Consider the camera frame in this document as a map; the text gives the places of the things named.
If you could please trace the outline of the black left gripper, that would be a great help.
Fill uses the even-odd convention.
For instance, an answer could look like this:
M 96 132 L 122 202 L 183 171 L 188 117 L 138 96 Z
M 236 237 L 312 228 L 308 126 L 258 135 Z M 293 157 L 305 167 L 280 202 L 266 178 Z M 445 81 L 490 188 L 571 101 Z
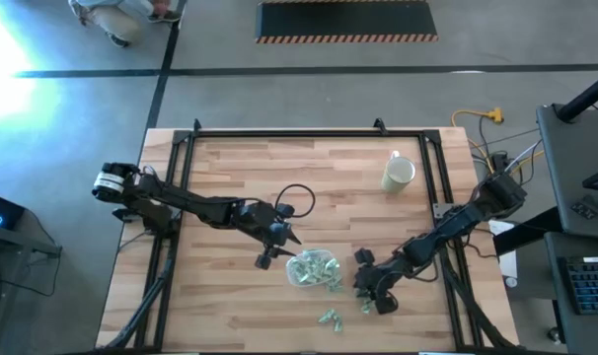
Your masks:
M 284 228 L 287 233 L 287 239 L 295 244 L 300 244 L 300 240 L 295 236 L 292 227 L 286 222 L 291 218 L 295 209 L 290 204 L 278 203 L 276 211 L 281 218 L 281 222 L 273 222 L 268 226 L 260 227 L 260 235 L 264 251 L 256 259 L 256 268 L 268 270 L 274 258 L 280 255 L 295 256 L 295 253 L 287 251 L 282 247 L 284 245 Z

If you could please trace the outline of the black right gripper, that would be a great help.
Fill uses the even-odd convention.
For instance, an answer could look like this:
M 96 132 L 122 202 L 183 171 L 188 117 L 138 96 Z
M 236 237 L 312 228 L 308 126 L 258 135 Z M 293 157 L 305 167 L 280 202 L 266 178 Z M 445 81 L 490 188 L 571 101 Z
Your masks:
M 374 266 L 374 255 L 366 248 L 359 249 L 354 258 L 359 264 L 353 284 L 357 295 L 370 296 L 374 292 L 371 300 L 379 315 L 395 312 L 398 300 L 390 290 L 404 276 L 404 262 L 394 258 Z

